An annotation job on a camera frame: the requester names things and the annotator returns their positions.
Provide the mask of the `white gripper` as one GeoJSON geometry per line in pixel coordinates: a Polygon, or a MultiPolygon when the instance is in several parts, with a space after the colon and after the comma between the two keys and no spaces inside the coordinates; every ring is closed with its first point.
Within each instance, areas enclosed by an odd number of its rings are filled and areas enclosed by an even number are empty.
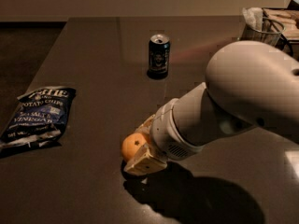
{"type": "Polygon", "coordinates": [[[161,152],[149,144],[143,145],[125,165],[126,173],[135,176],[157,173],[167,167],[167,157],[182,161],[203,149],[188,142],[179,133],[174,119],[177,102],[178,98],[172,99],[135,129],[136,133],[149,135],[150,141],[161,152]]]}

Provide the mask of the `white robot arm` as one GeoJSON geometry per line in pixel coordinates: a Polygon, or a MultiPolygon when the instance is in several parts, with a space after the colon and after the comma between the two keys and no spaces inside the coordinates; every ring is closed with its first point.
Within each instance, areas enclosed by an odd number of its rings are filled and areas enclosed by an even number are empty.
{"type": "Polygon", "coordinates": [[[298,62],[265,43],[229,44],[209,61],[206,80],[173,99],[136,130],[137,152],[124,171],[159,172],[169,160],[185,160],[215,140],[266,129],[296,143],[299,138],[298,62]]]}

